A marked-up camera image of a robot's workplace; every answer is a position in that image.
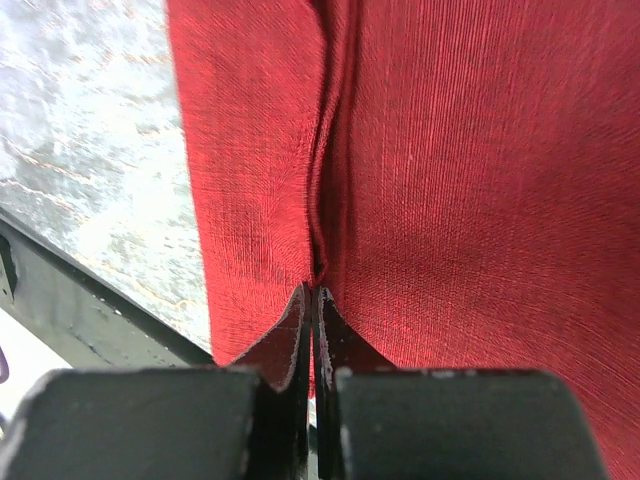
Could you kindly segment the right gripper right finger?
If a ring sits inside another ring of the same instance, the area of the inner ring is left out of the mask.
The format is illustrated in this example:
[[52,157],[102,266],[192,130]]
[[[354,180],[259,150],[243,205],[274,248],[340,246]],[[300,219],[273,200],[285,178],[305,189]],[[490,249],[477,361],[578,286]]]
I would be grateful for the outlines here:
[[532,369],[402,369],[312,303],[323,479],[605,479],[583,410]]

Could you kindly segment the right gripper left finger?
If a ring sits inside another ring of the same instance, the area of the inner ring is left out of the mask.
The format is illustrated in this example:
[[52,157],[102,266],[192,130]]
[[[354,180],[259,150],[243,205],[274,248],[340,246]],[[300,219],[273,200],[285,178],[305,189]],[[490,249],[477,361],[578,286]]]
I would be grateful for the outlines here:
[[298,479],[311,292],[226,367],[52,371],[1,443],[5,479]]

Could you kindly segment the dark red cloth napkin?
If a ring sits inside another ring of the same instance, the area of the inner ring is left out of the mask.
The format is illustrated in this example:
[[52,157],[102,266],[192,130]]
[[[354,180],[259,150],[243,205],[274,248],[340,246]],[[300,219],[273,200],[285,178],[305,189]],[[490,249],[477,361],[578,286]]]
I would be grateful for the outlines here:
[[408,367],[537,367],[639,475],[639,5],[172,1],[215,361],[326,286]]

